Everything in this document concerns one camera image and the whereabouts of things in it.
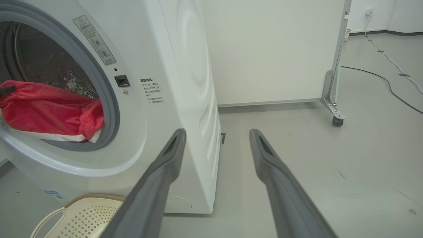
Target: power cord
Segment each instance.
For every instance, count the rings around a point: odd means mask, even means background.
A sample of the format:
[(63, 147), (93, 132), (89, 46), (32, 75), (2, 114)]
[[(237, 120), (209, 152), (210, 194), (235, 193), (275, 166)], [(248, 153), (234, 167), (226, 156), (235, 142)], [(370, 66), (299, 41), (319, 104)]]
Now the power cord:
[(391, 83), (386, 79), (386, 78), (384, 78), (384, 77), (382, 77), (382, 76), (380, 76), (380, 75), (377, 75), (377, 74), (375, 74), (375, 73), (372, 73), (372, 72), (369, 72), (369, 71), (365, 71), (365, 70), (363, 70), (363, 69), (356, 69), (356, 68), (351, 68), (351, 67), (347, 67), (347, 66), (341, 66), (341, 67), (343, 67), (343, 68), (347, 68), (347, 69), (355, 69), (355, 70), (360, 70), (360, 71), (363, 71), (363, 72), (366, 72), (366, 73), (369, 73), (369, 74), (373, 74), (373, 75), (376, 75), (376, 76), (378, 76), (378, 77), (381, 77), (381, 78), (383, 78), (386, 82), (388, 82), (388, 85), (389, 85), (389, 91), (391, 91), (391, 93), (396, 97), (396, 98), (398, 98), (398, 99), (400, 99), (403, 103), (405, 103), (405, 104), (407, 104), (409, 107), (411, 107), (411, 108), (413, 108), (414, 110), (416, 110), (416, 111), (418, 111), (418, 112), (420, 112), (420, 113), (423, 113), (423, 111), (420, 111), (419, 109), (417, 109), (417, 108), (415, 108), (415, 107), (413, 107), (413, 106), (411, 106), (410, 104), (408, 104), (406, 101), (404, 101), (404, 100), (402, 100), (400, 97), (398, 97), (393, 91), (392, 91), (392, 88), (391, 88)]
[(388, 60), (393, 64), (393, 65), (395, 65), (398, 69), (399, 69), (399, 71), (401, 72), (401, 74), (402, 75), (404, 75), (404, 77), (405, 78), (407, 78), (408, 80), (410, 80), (411, 82), (413, 82), (418, 88), (419, 88), (419, 90), (420, 90), (420, 93), (423, 93), (423, 90), (422, 90), (422, 88), (415, 82), (415, 81), (413, 81), (411, 78), (409, 78), (406, 74), (404, 74), (404, 72), (402, 71), (402, 69), (397, 65), (397, 64), (395, 64), (392, 60), (391, 60), (391, 58), (387, 55), (387, 54), (385, 54), (385, 53), (383, 53), (383, 50), (381, 50), (374, 42), (373, 42), (373, 40), (371, 40), (369, 37), (368, 37), (368, 35), (367, 35), (367, 27), (369, 26), (369, 23), (370, 23), (370, 20), (371, 20), (371, 18), (372, 18), (372, 15), (370, 15), (370, 19), (369, 19), (369, 21), (367, 22), (367, 25), (366, 25), (366, 28), (365, 28), (365, 30), (364, 30), (364, 36), (365, 37), (367, 37), (367, 39), (379, 50), (378, 52), (380, 52), (380, 53), (382, 53), (383, 55), (385, 55), (387, 58), (388, 58)]

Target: gray floor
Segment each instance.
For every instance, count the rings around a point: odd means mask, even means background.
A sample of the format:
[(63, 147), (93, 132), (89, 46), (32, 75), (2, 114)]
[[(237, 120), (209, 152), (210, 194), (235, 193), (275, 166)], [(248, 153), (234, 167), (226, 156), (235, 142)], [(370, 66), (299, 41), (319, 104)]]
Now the gray floor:
[[(423, 86), (423, 36), (371, 38)], [(423, 110), (423, 95), (376, 51), (354, 36), (341, 64), (386, 77), (394, 92)], [(340, 128), (320, 103), (221, 108), (226, 138), (214, 213), (168, 214), (160, 237), (276, 237), (266, 189), (254, 170), (251, 128), (263, 132), (339, 237), (421, 237), (423, 117), (392, 96), (382, 79), (341, 70), (338, 106), (347, 119)], [(16, 168), (0, 178), (0, 191), (2, 237), (29, 236), (57, 208)]]

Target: white plastic basket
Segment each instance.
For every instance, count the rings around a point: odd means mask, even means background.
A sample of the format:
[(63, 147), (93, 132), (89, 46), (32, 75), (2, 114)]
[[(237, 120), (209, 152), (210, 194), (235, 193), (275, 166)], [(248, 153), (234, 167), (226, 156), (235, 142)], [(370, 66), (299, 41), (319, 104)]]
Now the white plastic basket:
[(344, 36), (344, 42), (346, 42), (348, 40), (349, 37), (349, 33), (351, 32), (350, 29), (345, 29), (345, 36)]
[(124, 197), (107, 194), (85, 194), (77, 197), (41, 220), (30, 238), (35, 238), (41, 227), (59, 213), (63, 213), (62, 217), (44, 238), (100, 237), (123, 200)]

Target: sticker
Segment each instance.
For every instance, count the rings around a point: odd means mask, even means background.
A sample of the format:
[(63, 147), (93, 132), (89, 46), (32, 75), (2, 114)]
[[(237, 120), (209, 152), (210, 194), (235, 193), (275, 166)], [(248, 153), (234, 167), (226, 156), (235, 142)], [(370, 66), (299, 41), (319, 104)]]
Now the sticker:
[(93, 46), (105, 65), (116, 63), (109, 48), (85, 16), (74, 19), (74, 23)]
[(46, 194), (50, 195), (52, 198), (54, 198), (56, 201), (58, 201), (59, 203), (61, 203), (62, 205), (66, 205), (69, 201), (64, 199), (58, 192), (56, 191), (46, 191), (44, 190), (44, 192), (46, 192)]
[(165, 103), (162, 96), (162, 87), (157, 80), (151, 78), (141, 79), (143, 84), (144, 95), (149, 104), (162, 104)]

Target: washing machine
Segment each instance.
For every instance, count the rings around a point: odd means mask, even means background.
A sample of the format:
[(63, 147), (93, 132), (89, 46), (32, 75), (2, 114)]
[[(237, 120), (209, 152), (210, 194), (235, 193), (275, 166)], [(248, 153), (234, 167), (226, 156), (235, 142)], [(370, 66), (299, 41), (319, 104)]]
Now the washing machine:
[(86, 193), (127, 195), (185, 128), (165, 212), (213, 211), (221, 127), (198, 1), (1, 1), (0, 32), (0, 81), (99, 98), (104, 112), (95, 143), (33, 138), (2, 122), (0, 161), (62, 204)]

